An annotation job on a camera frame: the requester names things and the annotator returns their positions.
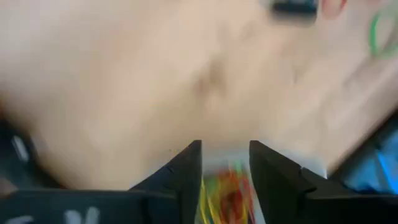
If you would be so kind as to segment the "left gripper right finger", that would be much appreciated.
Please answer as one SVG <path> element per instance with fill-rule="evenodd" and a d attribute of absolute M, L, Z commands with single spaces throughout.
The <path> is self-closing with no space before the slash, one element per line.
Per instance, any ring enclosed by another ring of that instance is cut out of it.
<path fill-rule="evenodd" d="M 351 191 L 259 141 L 249 143 L 249 166 L 266 223 L 336 223 L 333 199 Z"/>

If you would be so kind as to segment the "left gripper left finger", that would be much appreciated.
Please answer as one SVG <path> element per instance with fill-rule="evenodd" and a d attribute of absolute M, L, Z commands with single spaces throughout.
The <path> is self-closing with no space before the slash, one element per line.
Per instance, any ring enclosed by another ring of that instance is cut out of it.
<path fill-rule="evenodd" d="M 147 223 L 194 224 L 202 178 L 201 141 L 195 140 L 166 165 L 135 185 L 132 190 L 158 197 L 142 201 L 142 216 Z"/>

